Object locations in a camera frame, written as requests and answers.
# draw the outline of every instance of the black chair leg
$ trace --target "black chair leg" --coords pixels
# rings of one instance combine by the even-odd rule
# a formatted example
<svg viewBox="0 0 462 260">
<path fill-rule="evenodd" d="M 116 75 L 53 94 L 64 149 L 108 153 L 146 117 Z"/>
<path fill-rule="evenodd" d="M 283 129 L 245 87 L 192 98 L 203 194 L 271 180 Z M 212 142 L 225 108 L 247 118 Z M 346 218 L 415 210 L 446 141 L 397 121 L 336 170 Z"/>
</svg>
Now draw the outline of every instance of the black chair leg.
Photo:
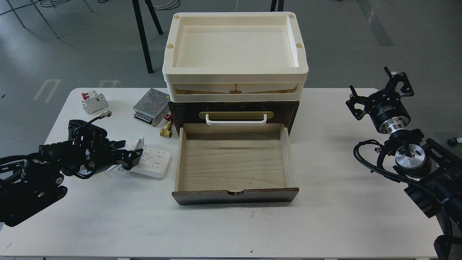
<svg viewBox="0 0 462 260">
<path fill-rule="evenodd" d="M 141 16 L 140 3 L 138 0 L 132 0 L 133 9 L 135 11 L 136 24 L 138 32 L 140 33 L 141 47 L 143 47 L 143 54 L 145 56 L 146 67 L 148 73 L 154 73 L 152 69 L 151 56 L 149 55 L 149 47 L 147 45 L 146 32 L 144 30 L 143 18 Z"/>
<path fill-rule="evenodd" d="M 270 12 L 276 11 L 276 2 L 278 0 L 271 0 L 271 8 L 269 9 Z"/>
<path fill-rule="evenodd" d="M 162 31 L 162 27 L 160 26 L 159 19 L 157 18 L 156 15 L 156 10 L 154 10 L 154 7 L 152 6 L 151 0 L 146 0 L 147 8 L 149 9 L 149 12 L 151 13 L 152 20 L 154 21 L 154 24 L 156 25 L 157 32 L 159 34 L 164 34 Z"/>
</svg>

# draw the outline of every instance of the open drawer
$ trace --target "open drawer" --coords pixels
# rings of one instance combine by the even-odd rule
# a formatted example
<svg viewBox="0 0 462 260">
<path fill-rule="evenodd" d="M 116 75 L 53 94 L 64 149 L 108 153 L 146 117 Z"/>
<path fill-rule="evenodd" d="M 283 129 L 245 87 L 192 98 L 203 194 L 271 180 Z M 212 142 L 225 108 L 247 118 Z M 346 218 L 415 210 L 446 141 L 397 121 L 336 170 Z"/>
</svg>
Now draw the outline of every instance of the open drawer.
<svg viewBox="0 0 462 260">
<path fill-rule="evenodd" d="M 180 205 L 291 202 L 291 152 L 284 124 L 183 124 L 173 198 Z"/>
</svg>

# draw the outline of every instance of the white power strip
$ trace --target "white power strip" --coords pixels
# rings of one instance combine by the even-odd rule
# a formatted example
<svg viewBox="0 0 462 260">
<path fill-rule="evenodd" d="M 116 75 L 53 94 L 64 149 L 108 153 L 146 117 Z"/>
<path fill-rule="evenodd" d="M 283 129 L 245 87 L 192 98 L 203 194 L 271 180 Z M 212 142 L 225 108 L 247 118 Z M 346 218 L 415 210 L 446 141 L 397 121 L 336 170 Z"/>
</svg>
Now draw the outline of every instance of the white power strip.
<svg viewBox="0 0 462 260">
<path fill-rule="evenodd" d="M 143 148 L 143 154 L 140 162 L 130 172 L 155 178 L 164 177 L 170 163 L 171 153 L 152 145 L 143 145 L 141 148 Z"/>
</svg>

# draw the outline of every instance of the metal connector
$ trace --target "metal connector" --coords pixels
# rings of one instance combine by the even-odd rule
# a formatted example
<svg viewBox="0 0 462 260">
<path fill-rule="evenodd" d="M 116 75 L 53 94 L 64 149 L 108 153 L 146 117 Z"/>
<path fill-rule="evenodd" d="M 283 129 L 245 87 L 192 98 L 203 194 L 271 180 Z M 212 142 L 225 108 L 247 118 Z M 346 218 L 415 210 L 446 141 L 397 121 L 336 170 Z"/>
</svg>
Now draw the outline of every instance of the metal connector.
<svg viewBox="0 0 462 260">
<path fill-rule="evenodd" d="M 159 135 L 166 138 L 172 137 L 172 121 L 169 121 L 165 127 L 160 130 Z"/>
</svg>

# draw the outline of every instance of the white handle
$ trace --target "white handle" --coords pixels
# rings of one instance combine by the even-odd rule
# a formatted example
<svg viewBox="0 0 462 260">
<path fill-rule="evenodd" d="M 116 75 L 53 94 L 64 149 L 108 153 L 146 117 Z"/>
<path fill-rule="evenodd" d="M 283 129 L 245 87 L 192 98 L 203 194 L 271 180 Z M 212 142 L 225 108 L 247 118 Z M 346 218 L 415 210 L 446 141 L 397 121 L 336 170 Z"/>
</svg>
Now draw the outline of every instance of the white handle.
<svg viewBox="0 0 462 260">
<path fill-rule="evenodd" d="M 215 126 L 220 126 L 220 125 L 264 125 L 266 124 L 267 120 L 266 114 L 263 114 L 263 120 L 262 121 L 212 121 L 208 119 L 208 114 L 205 115 L 205 121 L 207 122 L 208 125 L 215 125 Z"/>
</svg>

